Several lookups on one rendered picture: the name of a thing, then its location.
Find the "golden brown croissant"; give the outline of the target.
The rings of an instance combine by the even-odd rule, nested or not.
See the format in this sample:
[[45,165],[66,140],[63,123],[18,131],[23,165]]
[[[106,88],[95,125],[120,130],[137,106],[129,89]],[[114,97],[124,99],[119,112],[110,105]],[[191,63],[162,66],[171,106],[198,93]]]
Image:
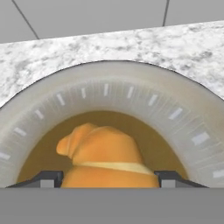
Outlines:
[[73,163],[64,188],[159,187],[134,139],[117,129],[83,124],[59,140],[56,151]]

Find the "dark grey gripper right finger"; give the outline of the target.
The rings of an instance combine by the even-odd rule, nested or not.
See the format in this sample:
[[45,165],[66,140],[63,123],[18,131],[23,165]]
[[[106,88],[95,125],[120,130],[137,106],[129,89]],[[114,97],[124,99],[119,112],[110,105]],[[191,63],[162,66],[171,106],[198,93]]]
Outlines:
[[154,171],[154,174],[161,188],[206,188],[205,185],[182,178],[176,171]]

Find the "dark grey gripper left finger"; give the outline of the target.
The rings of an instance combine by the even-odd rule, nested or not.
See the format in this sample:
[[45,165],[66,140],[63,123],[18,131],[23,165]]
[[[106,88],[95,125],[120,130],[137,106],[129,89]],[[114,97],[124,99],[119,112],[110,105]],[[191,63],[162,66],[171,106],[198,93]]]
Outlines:
[[9,185],[9,188],[60,188],[63,178],[63,171],[41,171],[31,179]]

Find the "white bowl with brown inside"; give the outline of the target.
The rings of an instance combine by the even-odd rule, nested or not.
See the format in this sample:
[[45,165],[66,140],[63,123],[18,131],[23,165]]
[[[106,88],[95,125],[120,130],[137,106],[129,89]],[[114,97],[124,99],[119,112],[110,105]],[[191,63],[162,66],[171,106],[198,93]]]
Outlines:
[[15,184],[45,133],[94,110],[146,123],[170,144],[190,180],[224,187],[224,100],[173,71],[118,60],[59,70],[0,108],[0,187]]

